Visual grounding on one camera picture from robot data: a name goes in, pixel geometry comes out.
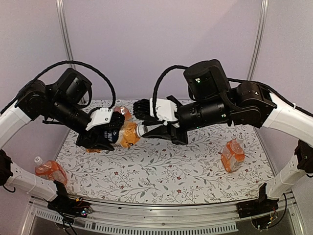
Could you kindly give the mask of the yellow dark-label bottle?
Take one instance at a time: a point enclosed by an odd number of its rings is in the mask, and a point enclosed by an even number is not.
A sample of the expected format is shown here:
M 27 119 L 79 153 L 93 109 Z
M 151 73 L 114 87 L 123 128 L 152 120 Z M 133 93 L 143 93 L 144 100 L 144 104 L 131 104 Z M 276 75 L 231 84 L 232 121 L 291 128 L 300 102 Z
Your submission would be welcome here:
M 105 131 L 104 137 L 113 147 L 130 148 L 147 132 L 146 125 L 127 121 L 120 129 Z

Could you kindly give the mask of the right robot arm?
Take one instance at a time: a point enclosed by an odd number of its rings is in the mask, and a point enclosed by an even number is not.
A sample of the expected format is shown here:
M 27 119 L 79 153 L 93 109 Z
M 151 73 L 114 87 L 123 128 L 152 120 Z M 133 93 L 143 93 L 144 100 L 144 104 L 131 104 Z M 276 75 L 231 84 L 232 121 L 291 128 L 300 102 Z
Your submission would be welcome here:
M 278 209 L 280 196 L 313 171 L 312 114 L 261 82 L 238 80 L 238 86 L 232 88 L 232 79 L 216 59 L 181 69 L 192 102 L 183 105 L 173 96 L 159 99 L 160 80 L 157 80 L 152 98 L 134 105 L 135 117 L 154 126 L 144 137 L 186 145 L 188 131 L 225 123 L 270 128 L 297 138 L 294 155 L 274 178 L 259 187 L 258 198 L 237 204 L 240 218 Z

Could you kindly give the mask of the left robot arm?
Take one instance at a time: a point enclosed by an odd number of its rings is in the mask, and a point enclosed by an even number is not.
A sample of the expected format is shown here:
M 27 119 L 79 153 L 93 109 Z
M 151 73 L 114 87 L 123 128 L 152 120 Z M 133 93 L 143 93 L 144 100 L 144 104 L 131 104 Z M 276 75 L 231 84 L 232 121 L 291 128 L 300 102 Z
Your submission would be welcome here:
M 8 108 L 0 113 L 0 145 L 5 144 L 24 126 L 40 116 L 55 119 L 78 133 L 77 145 L 87 149 L 112 151 L 114 147 L 104 137 L 104 126 L 112 117 L 108 108 L 93 113 L 83 111 L 79 102 L 85 94 L 92 95 L 92 83 L 78 71 L 68 68 L 53 84 L 36 79 L 25 85 Z M 69 212 L 73 203 L 65 186 L 57 181 L 42 179 L 14 163 L 0 152 L 0 184 L 13 186 L 54 203 L 61 212 Z

